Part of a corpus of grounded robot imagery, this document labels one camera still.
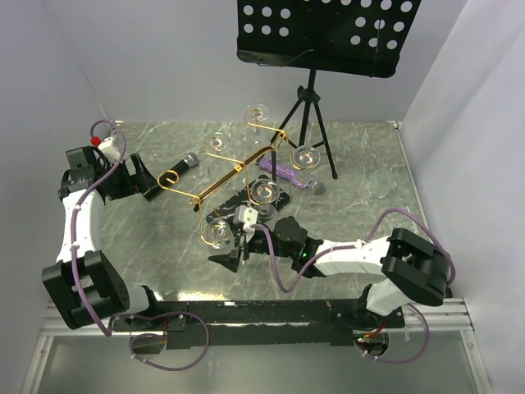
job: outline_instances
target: marble surface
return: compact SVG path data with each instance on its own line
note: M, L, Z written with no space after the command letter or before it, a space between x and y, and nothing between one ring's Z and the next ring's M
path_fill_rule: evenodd
M195 152L201 163L180 181L181 190L195 194L212 183L208 169L216 159L202 151L206 134L220 131L228 135L231 145L227 154L236 158L253 152L255 147L252 129L242 122L125 123L123 128L128 152L139 152L154 176L177 163L184 153ZM297 142L299 123L291 122L286 130ZM326 132L339 179L331 179L326 152L320 147L322 159L313 175L325 182L326 193L308 195L280 182L292 193L292 202L281 211L280 217L295 216L314 238L355 241L364 238L377 217L389 207L402 207L421 216L396 131L390 124L328 122ZM318 125L310 124L307 144L320 140ZM278 159L290 162L284 145ZM381 168L392 171L396 187L384 199L372 202L368 198L368 182ZM259 173L265 172L249 167L250 178ZM241 179L231 182L207 200L204 212L209 213L240 187ZM415 224L394 213L383 222L377 236L388 235L395 227L420 233ZM189 205L189 198L167 191L152 203L141 195L109 203L103 224L103 251L128 284L147 285L163 300L355 298L368 283L381 280L365 274L303 278L293 293L285 295L271 277L268 257L256 254L238 273L232 273L208 261L208 249L200 240L199 217ZM279 260L285 283L296 275L290 264L291 260Z

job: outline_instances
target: music stand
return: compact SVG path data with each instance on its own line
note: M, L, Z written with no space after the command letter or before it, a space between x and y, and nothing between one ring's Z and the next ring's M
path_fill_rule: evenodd
M313 104L332 177L337 178L315 92L317 70L388 78L421 0L238 0L237 57L259 66L310 70L308 85L297 89L297 102L281 123L283 129L304 103L299 146L304 144ZM272 153L276 179L276 154Z

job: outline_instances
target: clear glass cup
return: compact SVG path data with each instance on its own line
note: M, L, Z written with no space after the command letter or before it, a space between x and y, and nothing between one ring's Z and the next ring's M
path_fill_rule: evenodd
M277 216L273 202L279 198L279 186L272 180L257 179L250 187L250 197L253 208L258 211L258 220L269 222Z
M384 199L392 189L395 188L395 177L392 172L386 168L382 168L374 172L374 176L368 183L368 199L373 201L376 199Z
M314 178L308 170L297 171L292 177L292 183L296 189L304 190L311 195L320 195L325 191L322 182Z
M208 134L203 140L204 152L213 154L215 156L227 156L227 149L230 147L230 138L220 131ZM209 156L210 162L207 173L212 180L218 179L220 176L227 174L234 166L233 162L223 158L216 158Z
M313 146L298 146L292 155L294 166L299 170L308 170L316 167L321 161L321 154Z
M255 103L244 111L244 121L246 123L253 123L255 125L262 123L268 119L268 107L261 103ZM260 127L253 126L251 131L248 131L246 135L249 137L249 140L253 142L254 150L260 149L262 146L270 142L272 137L271 133L267 131L262 131Z
M298 186L298 190L304 190L307 193L321 194L322 182L315 179L310 170L321 162L321 154L312 146L301 145L294 150L292 155L295 174L292 177L292 183Z
M211 243L208 250L211 254L228 254L235 247L235 239L230 225L223 219L218 218L204 227L204 239Z

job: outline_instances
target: cable tie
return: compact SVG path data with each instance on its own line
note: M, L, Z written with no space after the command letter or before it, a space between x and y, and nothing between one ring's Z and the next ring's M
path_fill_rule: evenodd
M334 247L337 245L337 242L334 242L333 244L331 244L330 246L330 262L331 262L331 256L332 254L334 253Z
M363 240L355 241L355 249L362 249L367 243Z

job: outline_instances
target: white backdrop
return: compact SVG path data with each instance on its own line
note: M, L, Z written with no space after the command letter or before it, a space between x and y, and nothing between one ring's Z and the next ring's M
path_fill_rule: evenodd
M498 393L525 392L525 2L471 0L405 119L432 228Z
M48 303L64 152L101 117L93 91L40 1L0 2L0 392L20 392Z
M280 120L308 80L306 70L237 59L236 0L43 1L116 119L241 121L263 102ZM465 2L422 1L390 79L320 72L324 117L403 119Z

